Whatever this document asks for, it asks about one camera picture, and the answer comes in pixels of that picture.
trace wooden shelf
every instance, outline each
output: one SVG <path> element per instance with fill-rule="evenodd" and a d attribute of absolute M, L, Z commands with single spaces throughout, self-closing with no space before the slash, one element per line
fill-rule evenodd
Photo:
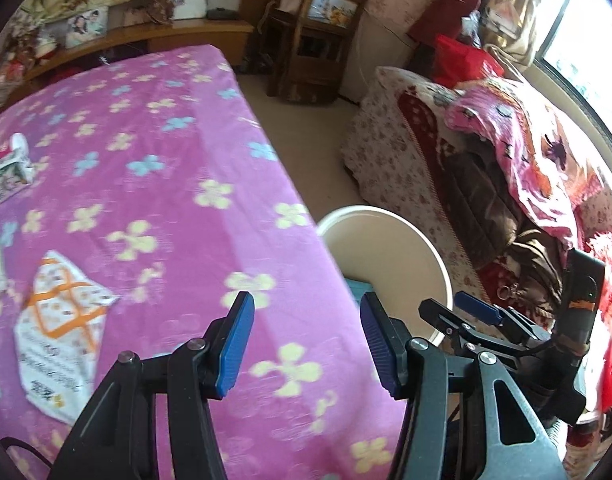
<path fill-rule="evenodd" d="M 36 67 L 26 72 L 24 79 L 31 81 L 39 75 L 53 70 L 60 65 L 73 61 L 87 54 L 92 54 L 100 50 L 105 50 L 113 46 L 134 41 L 148 41 L 155 38 L 168 38 L 184 35 L 215 34 L 215 33 L 236 33 L 250 34 L 253 26 L 242 21 L 218 22 L 213 20 L 177 20 L 169 25 L 159 25 L 158 23 L 144 23 L 143 25 L 132 25 L 132 27 L 113 28 L 108 34 L 97 40 L 87 41 L 74 48 L 63 49 L 57 52 L 52 59 L 44 65 Z"/>

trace plastic packaging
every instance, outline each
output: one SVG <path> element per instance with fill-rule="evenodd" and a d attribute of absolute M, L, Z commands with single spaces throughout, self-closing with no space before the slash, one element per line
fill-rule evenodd
<path fill-rule="evenodd" d="M 462 81 L 502 76 L 504 69 L 486 51 L 438 34 L 433 81 L 454 88 Z"/>

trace yellow flower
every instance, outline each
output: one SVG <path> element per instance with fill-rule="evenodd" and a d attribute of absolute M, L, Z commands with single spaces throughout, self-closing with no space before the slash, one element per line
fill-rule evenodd
<path fill-rule="evenodd" d="M 177 66 L 180 68 L 197 68 L 199 63 L 197 63 L 194 59 L 189 59 L 185 63 L 177 63 Z"/>
<path fill-rule="evenodd" d="M 275 390 L 277 397 L 297 397 L 301 394 L 301 383 L 313 383 L 321 377 L 319 363 L 297 362 L 303 357 L 306 349 L 298 343 L 288 343 L 279 347 L 277 357 L 279 362 L 260 361 L 250 368 L 254 377 L 263 377 L 272 371 L 278 371 L 285 376 L 285 383 L 279 390 Z"/>
<path fill-rule="evenodd" d="M 92 85 L 88 86 L 86 91 L 94 92 L 95 90 L 99 90 L 100 88 L 105 87 L 105 83 L 106 83 L 105 80 L 99 81 L 99 83 L 95 83 L 95 84 L 92 84 Z"/>
<path fill-rule="evenodd" d="M 212 81 L 212 76 L 196 74 L 193 76 L 193 81 L 195 81 L 195 83 L 209 83 Z"/>
<path fill-rule="evenodd" d="M 135 220 L 128 224 L 127 232 L 115 231 L 106 236 L 109 242 L 124 240 L 126 249 L 117 254 L 118 260 L 136 260 L 137 253 L 151 253 L 157 248 L 157 239 L 153 236 L 140 236 L 150 229 L 146 220 Z"/>
<path fill-rule="evenodd" d="M 26 214 L 26 223 L 22 225 L 23 233 L 38 233 L 41 231 L 41 219 L 44 217 L 43 211 L 30 209 Z"/>
<path fill-rule="evenodd" d="M 151 79 L 154 79 L 155 77 L 157 77 L 157 76 L 154 75 L 154 74 L 138 75 L 137 77 L 135 77 L 133 79 L 133 82 L 137 83 L 137 82 L 140 82 L 140 81 L 142 81 L 142 82 L 143 81 L 150 81 Z"/>
<path fill-rule="evenodd" d="M 88 137 L 94 133 L 97 128 L 96 124 L 82 124 L 74 134 L 75 137 Z"/>
<path fill-rule="evenodd" d="M 392 453 L 386 449 L 387 440 L 384 437 L 376 438 L 370 442 L 355 442 L 350 452 L 357 461 L 356 473 L 368 473 L 374 465 L 386 465 L 392 460 Z"/>
<path fill-rule="evenodd" d="M 199 183 L 201 188 L 195 195 L 195 203 L 202 207 L 228 209 L 230 198 L 225 197 L 233 192 L 232 184 L 220 184 L 216 180 L 204 180 Z"/>
<path fill-rule="evenodd" d="M 106 150 L 109 152 L 117 152 L 118 150 L 127 150 L 132 140 L 135 138 L 134 135 L 131 134 L 117 134 L 114 136 L 114 139 L 108 146 L 106 146 Z"/>
<path fill-rule="evenodd" d="M 101 204 L 94 204 L 90 207 L 80 207 L 73 212 L 74 220 L 68 222 L 67 233 L 76 231 L 88 232 L 97 226 L 96 216 L 102 211 Z"/>
<path fill-rule="evenodd" d="M 161 99 L 160 101 L 153 101 L 150 102 L 146 105 L 148 108 L 150 108 L 150 113 L 151 114 L 157 114 L 159 113 L 159 110 L 157 110 L 157 108 L 174 108 L 175 106 L 175 101 L 169 98 L 166 99 Z"/>
<path fill-rule="evenodd" d="M 252 278 L 244 272 L 233 272 L 224 280 L 224 285 L 232 290 L 222 296 L 223 306 L 230 308 L 237 294 L 241 290 L 247 290 L 255 298 L 255 309 L 258 309 L 266 308 L 269 305 L 270 298 L 264 291 L 275 288 L 275 280 L 269 274 L 257 274 Z"/>
<path fill-rule="evenodd" d="M 115 114 L 120 112 L 124 108 L 128 108 L 130 106 L 130 99 L 122 99 L 121 101 L 117 101 L 116 103 L 112 103 L 108 108 L 110 113 Z"/>
<path fill-rule="evenodd" d="M 275 206 L 275 212 L 280 215 L 275 222 L 279 229 L 287 229 L 293 225 L 308 225 L 308 210 L 303 204 L 280 203 Z"/>
<path fill-rule="evenodd" d="M 69 123 L 81 123 L 86 120 L 86 116 L 90 113 L 90 110 L 81 110 L 76 112 L 70 119 Z"/>
<path fill-rule="evenodd" d="M 41 137 L 41 140 L 35 144 L 35 148 L 45 148 L 52 144 L 52 141 L 58 137 L 58 134 L 46 134 Z"/>
<path fill-rule="evenodd" d="M 32 167 L 34 168 L 35 172 L 41 173 L 42 171 L 46 171 L 50 165 L 50 155 L 44 155 L 42 156 L 38 162 L 33 163 Z"/>

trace pink blanket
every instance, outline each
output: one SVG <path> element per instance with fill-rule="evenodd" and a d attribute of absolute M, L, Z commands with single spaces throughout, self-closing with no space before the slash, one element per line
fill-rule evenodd
<path fill-rule="evenodd" d="M 0 437 L 54 459 L 69 428 L 25 400 L 12 327 L 56 250 L 120 300 L 96 382 L 119 351 L 170 352 L 238 290 L 255 323 L 237 385 L 211 404 L 231 480 L 385 478 L 404 406 L 375 378 L 356 305 L 281 163 L 211 46 L 151 54 L 50 86 L 0 116 L 38 177 L 0 207 Z M 158 406 L 165 408 L 165 399 Z M 161 478 L 172 478 L 165 410 Z M 31 480 L 46 469 L 12 451 Z"/>

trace cable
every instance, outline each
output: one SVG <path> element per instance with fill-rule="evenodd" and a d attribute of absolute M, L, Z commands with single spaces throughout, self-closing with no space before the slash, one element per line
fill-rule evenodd
<path fill-rule="evenodd" d="M 39 451 L 33 448 L 30 444 L 27 444 L 23 440 L 19 440 L 18 438 L 15 438 L 13 436 L 4 436 L 0 440 L 0 444 L 4 448 L 4 450 L 7 450 L 9 447 L 20 447 L 22 449 L 25 449 L 26 451 L 31 452 L 35 457 L 37 457 L 45 465 L 47 465 L 49 468 L 52 469 L 52 462 L 48 460 L 46 457 L 44 457 Z"/>
<path fill-rule="evenodd" d="M 450 424 L 459 412 L 460 412 L 460 406 L 457 404 L 457 406 L 455 406 L 455 409 L 452 410 L 451 416 L 448 417 L 446 424 Z"/>

